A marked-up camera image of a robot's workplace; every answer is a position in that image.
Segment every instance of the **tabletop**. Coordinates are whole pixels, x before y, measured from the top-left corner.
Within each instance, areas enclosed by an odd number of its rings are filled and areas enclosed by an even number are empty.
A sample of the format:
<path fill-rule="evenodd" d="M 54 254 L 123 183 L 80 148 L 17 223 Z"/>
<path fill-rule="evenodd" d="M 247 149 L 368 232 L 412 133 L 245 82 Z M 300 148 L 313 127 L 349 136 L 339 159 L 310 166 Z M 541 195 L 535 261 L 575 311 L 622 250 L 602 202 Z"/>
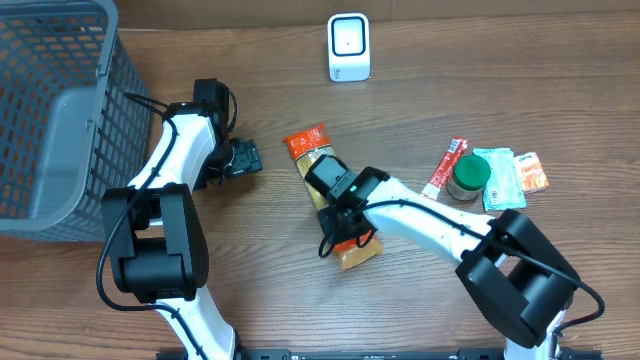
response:
<path fill-rule="evenodd" d="M 352 169 L 419 191 L 451 138 L 538 153 L 550 187 L 524 212 L 602 294 L 605 315 L 562 345 L 640 356 L 640 13 L 535 15 L 371 25 L 372 75 L 331 83 L 324 26 L 122 32 L 152 95 L 190 100 L 216 77 L 238 99 L 234 135 L 264 170 L 193 194 L 208 287 L 248 347 L 454 350 L 500 347 L 454 267 L 410 239 L 340 271 L 282 139 L 324 123 Z M 152 145 L 159 137 L 154 125 Z M 441 201 L 481 213 L 445 195 Z M 151 359 L 180 343 L 155 313 L 118 313 L 94 284 L 100 243 L 0 239 L 0 358 Z M 107 292 L 119 293 L 105 271 Z M 577 292 L 568 317 L 595 303 Z"/>

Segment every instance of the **gray plastic basket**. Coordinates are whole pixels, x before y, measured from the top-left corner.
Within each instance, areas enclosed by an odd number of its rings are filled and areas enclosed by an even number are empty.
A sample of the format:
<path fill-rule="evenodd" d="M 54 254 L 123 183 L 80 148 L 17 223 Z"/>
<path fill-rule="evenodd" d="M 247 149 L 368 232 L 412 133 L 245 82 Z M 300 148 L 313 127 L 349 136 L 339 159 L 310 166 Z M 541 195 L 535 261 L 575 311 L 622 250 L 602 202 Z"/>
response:
<path fill-rule="evenodd" d="M 100 199 L 141 169 L 148 91 L 110 0 L 0 3 L 0 233 L 104 240 Z"/>

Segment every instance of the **orange packet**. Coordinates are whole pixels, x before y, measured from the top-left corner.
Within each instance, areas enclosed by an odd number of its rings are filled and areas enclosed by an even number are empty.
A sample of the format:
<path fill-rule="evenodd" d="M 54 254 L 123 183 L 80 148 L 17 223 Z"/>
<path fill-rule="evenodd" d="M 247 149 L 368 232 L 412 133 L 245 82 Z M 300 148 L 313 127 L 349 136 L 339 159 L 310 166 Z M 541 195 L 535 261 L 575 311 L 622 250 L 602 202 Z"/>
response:
<path fill-rule="evenodd" d="M 549 186 L 547 175 L 542 169 L 542 163 L 538 159 L 538 154 L 529 152 L 518 155 L 514 158 L 522 191 L 525 194 L 542 191 Z"/>
<path fill-rule="evenodd" d="M 324 124 L 287 136 L 284 138 L 284 141 L 287 143 L 287 146 L 289 146 L 291 158 L 296 162 L 298 171 L 303 179 L 305 175 L 307 175 L 311 165 L 313 165 L 320 156 L 324 154 L 335 156 L 335 151 L 331 146 L 331 141 L 325 131 Z M 316 189 L 306 182 L 305 184 L 316 210 L 319 211 L 329 206 L 327 200 Z M 367 237 L 368 234 L 361 236 L 360 242 L 365 242 Z M 336 244 L 334 251 L 340 257 L 341 269 L 347 270 L 358 264 L 362 264 L 375 255 L 382 254 L 384 249 L 378 237 L 374 236 L 364 248 L 359 248 L 356 245 L 356 240 L 351 239 Z"/>

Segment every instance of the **small jar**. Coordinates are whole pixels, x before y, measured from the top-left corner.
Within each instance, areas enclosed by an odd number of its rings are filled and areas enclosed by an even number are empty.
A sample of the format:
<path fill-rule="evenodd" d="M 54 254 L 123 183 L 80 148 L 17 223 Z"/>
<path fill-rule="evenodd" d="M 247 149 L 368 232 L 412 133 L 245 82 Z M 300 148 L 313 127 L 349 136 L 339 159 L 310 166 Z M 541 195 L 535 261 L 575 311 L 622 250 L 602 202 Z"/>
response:
<path fill-rule="evenodd" d="M 447 191 L 458 200 L 475 199 L 487 185 L 491 167 L 478 155 L 462 157 L 447 181 Z"/>

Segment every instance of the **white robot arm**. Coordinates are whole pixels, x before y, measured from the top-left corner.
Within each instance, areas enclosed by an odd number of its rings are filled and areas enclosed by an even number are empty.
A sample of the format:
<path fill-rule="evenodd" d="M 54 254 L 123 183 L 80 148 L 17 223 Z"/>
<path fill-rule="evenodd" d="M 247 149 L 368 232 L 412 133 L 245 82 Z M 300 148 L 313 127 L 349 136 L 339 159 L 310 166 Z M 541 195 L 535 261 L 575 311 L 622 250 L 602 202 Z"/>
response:
<path fill-rule="evenodd" d="M 169 105 L 163 120 L 160 141 L 142 171 L 127 188 L 110 189 L 102 199 L 107 234 L 116 230 L 108 241 L 114 280 L 141 303 L 164 306 L 155 308 L 188 359 L 232 360 L 238 340 L 206 285 L 209 256 L 191 193 L 207 180 L 262 170 L 260 156 L 252 140 L 229 139 L 228 89 L 215 79 L 197 80 L 194 102 Z M 140 200 L 133 200 L 136 195 Z M 123 212 L 129 221 L 118 227 Z M 164 237 L 138 240 L 136 230 L 157 225 L 164 225 Z M 171 308 L 181 319 L 166 310 Z"/>
<path fill-rule="evenodd" d="M 575 270 L 524 215 L 507 210 L 498 219 L 470 214 L 417 194 L 383 171 L 359 175 L 323 156 L 305 180 L 331 204 L 319 253 L 369 231 L 402 235 L 457 266 L 456 274 L 485 318 L 507 337 L 505 359 L 548 360 L 559 351 L 553 330 L 570 306 L 574 285 L 520 262 L 505 276 L 504 247 L 522 251 L 579 279 Z"/>

